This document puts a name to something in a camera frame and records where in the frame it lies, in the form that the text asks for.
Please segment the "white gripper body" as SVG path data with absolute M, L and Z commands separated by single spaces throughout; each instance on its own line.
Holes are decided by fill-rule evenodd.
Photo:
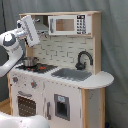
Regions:
M 39 37 L 30 15 L 24 16 L 17 21 L 17 37 L 25 39 L 29 47 L 39 43 Z

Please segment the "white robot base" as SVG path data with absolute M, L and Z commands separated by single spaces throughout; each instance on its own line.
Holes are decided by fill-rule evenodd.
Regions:
M 0 128 L 50 128 L 50 126 L 40 115 L 18 117 L 0 112 Z

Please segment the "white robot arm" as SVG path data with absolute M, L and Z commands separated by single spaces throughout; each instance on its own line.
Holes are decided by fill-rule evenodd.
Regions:
M 19 43 L 22 39 L 27 40 L 29 47 L 39 43 L 39 37 L 30 15 L 18 20 L 16 29 L 0 35 L 0 46 L 2 46 L 9 55 L 9 60 L 0 66 L 0 77 L 5 76 L 22 58 L 23 50 Z

